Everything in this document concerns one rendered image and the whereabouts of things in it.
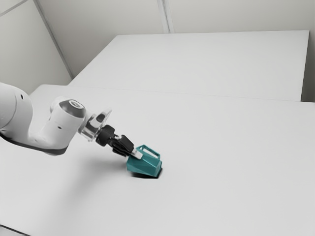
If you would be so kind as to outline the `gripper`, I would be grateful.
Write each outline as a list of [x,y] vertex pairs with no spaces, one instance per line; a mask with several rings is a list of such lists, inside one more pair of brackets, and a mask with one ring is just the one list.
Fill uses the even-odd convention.
[[141,159],[143,154],[137,151],[134,144],[125,135],[118,136],[115,134],[115,129],[110,125],[105,125],[101,128],[95,140],[102,147],[109,145],[112,151],[118,155],[128,157],[133,156]]

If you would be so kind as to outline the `teal faceted mug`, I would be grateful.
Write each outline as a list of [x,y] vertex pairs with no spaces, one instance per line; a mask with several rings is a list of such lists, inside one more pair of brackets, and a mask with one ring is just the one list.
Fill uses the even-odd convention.
[[128,157],[126,168],[129,172],[150,177],[158,177],[162,170],[160,154],[146,145],[136,147],[137,154],[142,154],[138,159],[132,155]]

